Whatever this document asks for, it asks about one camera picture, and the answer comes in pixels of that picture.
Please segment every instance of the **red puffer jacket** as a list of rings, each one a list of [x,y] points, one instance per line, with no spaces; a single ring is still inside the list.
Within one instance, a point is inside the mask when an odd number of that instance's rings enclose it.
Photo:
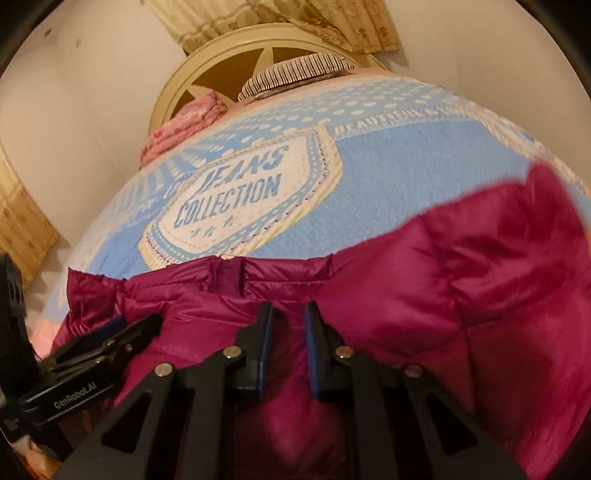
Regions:
[[[54,346],[114,316],[162,312],[119,401],[160,362],[181,368],[230,345],[270,300],[285,319],[265,402],[237,414],[236,478],[340,479],[343,427],[307,381],[302,313],[315,299],[356,350],[427,366],[541,480],[591,407],[590,281],[577,213],[536,166],[525,184],[482,190],[326,258],[207,257],[130,280],[71,271]]]

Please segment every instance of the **blue bedsheet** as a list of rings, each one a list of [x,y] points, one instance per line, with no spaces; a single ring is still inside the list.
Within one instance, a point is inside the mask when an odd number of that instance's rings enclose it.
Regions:
[[[535,158],[559,171],[588,221],[581,182],[494,113],[413,79],[322,82],[221,120],[138,173],[69,266],[129,278],[204,255],[327,255],[483,184],[522,179]],[[65,281],[46,305],[51,322],[67,313]]]

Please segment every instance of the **wooden headboard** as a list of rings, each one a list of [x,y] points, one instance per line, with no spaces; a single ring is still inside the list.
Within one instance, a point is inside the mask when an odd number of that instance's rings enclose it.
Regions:
[[[318,52],[335,53],[360,68],[385,68],[370,54],[344,51],[291,24],[241,28],[198,48],[174,72],[154,106],[150,134],[209,89],[231,105],[254,73],[273,63]]]

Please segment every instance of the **beige curtain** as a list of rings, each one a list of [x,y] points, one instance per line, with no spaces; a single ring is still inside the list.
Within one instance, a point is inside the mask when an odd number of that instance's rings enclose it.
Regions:
[[[0,252],[10,254],[23,285],[33,280],[58,234],[29,197],[0,145]]]
[[[292,23],[344,50],[398,50],[384,0],[147,0],[174,40],[190,53],[230,30]]]

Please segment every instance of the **bed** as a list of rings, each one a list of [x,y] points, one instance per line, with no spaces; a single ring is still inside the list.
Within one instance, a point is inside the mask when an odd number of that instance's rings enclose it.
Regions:
[[[236,103],[253,73],[312,52],[338,54],[356,69]],[[586,186],[520,127],[292,25],[240,29],[196,50],[164,86],[150,132],[207,89],[229,113],[130,179],[74,249],[70,268],[129,278],[207,255],[328,255],[480,186],[522,179],[533,161],[550,163],[591,219]],[[68,311],[66,280],[33,332],[40,354]]]

